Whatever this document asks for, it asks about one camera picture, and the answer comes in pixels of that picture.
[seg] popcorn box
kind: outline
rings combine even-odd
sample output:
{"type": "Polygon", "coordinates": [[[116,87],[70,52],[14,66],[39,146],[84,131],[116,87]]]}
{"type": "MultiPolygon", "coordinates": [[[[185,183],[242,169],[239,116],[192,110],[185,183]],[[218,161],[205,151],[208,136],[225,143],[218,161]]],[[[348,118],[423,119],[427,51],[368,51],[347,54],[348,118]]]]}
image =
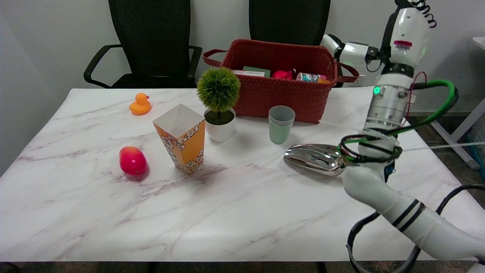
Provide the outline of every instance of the popcorn box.
{"type": "Polygon", "coordinates": [[[191,174],[204,163],[203,116],[179,104],[155,119],[153,125],[179,170],[191,174]]]}

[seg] plastic cup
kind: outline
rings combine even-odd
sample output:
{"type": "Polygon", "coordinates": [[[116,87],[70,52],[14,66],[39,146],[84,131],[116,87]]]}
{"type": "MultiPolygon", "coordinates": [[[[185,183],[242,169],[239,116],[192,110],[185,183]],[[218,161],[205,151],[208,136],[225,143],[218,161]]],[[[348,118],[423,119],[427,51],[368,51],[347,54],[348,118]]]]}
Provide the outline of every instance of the plastic cup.
{"type": "Polygon", "coordinates": [[[270,140],[281,144],[288,139],[291,127],[295,121],[293,109],[278,105],[270,109],[269,116],[270,140]]]}

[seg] basket handle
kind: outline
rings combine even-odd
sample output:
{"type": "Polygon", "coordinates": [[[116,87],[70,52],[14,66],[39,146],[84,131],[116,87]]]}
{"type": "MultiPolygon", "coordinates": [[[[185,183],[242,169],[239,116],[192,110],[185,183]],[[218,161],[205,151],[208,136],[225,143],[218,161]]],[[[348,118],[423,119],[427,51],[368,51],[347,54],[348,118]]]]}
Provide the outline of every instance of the basket handle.
{"type": "Polygon", "coordinates": [[[212,55],[214,55],[216,53],[223,53],[223,52],[227,52],[227,50],[213,49],[213,50],[209,50],[206,53],[202,54],[202,57],[204,58],[204,62],[206,64],[208,64],[212,67],[219,68],[219,67],[221,67],[221,62],[209,59],[209,57],[211,57],[212,55]]]}
{"type": "Polygon", "coordinates": [[[359,78],[359,76],[360,76],[359,71],[357,71],[352,66],[348,66],[348,65],[345,65],[343,63],[338,63],[338,66],[347,69],[352,74],[352,76],[339,76],[337,78],[337,82],[341,82],[341,83],[353,83],[353,82],[355,82],[359,78]]]}

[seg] artificial plant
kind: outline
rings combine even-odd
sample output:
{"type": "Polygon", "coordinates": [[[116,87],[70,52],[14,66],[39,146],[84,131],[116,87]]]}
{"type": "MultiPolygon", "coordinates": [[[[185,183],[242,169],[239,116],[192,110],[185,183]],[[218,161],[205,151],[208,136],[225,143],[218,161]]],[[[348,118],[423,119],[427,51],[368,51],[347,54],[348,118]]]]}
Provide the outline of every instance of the artificial plant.
{"type": "Polygon", "coordinates": [[[210,68],[197,83],[197,95],[204,106],[210,109],[206,120],[215,125],[230,122],[234,114],[229,111],[239,99],[241,83],[228,68],[210,68]]]}

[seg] silver scoop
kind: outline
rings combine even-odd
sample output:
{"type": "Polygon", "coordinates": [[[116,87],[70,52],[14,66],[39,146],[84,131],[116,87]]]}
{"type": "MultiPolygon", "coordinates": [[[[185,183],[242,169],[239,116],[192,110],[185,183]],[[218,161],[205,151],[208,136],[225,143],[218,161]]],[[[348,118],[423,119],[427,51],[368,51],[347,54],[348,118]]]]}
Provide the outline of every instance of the silver scoop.
{"type": "Polygon", "coordinates": [[[357,166],[343,159],[337,147],[326,144],[298,144],[288,148],[283,159],[326,176],[337,176],[347,166],[357,166]]]}

